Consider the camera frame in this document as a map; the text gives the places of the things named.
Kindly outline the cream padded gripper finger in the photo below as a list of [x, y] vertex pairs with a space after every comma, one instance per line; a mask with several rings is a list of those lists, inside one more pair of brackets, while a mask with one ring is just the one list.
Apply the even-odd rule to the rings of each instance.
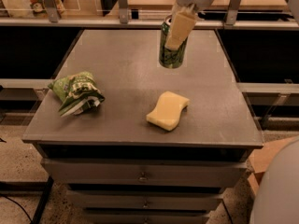
[[197, 15], [194, 3], [186, 7], [175, 3], [172, 8], [172, 18], [165, 47], [170, 50], [178, 50], [194, 28], [196, 21]]

